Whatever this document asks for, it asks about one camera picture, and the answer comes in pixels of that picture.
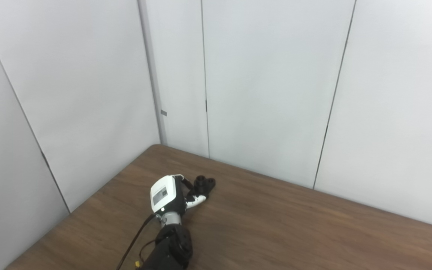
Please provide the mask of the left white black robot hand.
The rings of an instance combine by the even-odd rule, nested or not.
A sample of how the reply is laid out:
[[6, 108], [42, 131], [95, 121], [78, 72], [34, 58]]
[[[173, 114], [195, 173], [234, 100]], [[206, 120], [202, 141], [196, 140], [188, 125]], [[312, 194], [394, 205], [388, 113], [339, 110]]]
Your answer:
[[181, 174], [162, 177], [150, 190], [151, 209], [161, 218], [170, 213], [182, 217], [207, 198], [208, 195], [197, 193], [195, 186]]

